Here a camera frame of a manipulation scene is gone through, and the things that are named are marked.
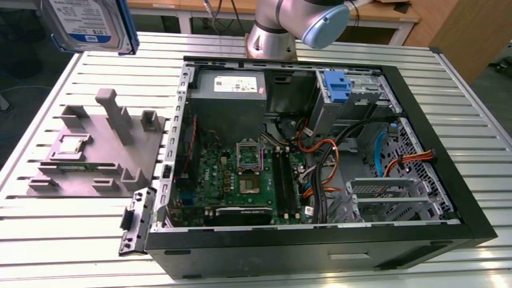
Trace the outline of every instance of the ram slot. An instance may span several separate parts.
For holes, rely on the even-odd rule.
[[[283,187],[286,191],[286,203],[290,217],[294,217],[298,211],[298,197],[294,188],[294,172],[290,163],[290,153],[282,155],[282,175],[283,175]]]
[[[272,171],[274,171],[274,187],[275,187],[275,198],[278,201],[278,214],[283,216],[287,214],[287,202],[286,202],[286,186],[283,181],[282,173],[282,153],[278,151],[272,152]]]

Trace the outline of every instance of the red cable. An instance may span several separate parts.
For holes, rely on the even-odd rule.
[[[186,165],[184,165],[184,167],[183,167],[182,174],[184,174],[184,172],[186,172],[186,170],[187,170],[187,166],[190,165],[196,131],[198,131],[198,116],[195,115],[195,116],[194,116],[194,134],[192,134],[192,141],[191,141],[190,150],[188,150],[188,152],[187,152],[187,160],[186,160]]]

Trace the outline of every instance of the blue hard drive label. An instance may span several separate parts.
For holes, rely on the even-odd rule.
[[[107,43],[111,31],[95,0],[50,0],[66,32],[82,42]]]

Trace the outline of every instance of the motherboard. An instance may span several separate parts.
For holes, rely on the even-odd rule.
[[[175,227],[302,223],[294,178],[304,167],[303,155],[260,148],[258,142],[254,147],[240,144],[202,151],[196,189],[179,189]]]

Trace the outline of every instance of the blue plastic clip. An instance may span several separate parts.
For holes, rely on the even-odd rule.
[[[331,93],[331,101],[344,103],[352,92],[351,81],[348,81],[346,74],[342,71],[326,71],[324,78],[327,90]]]

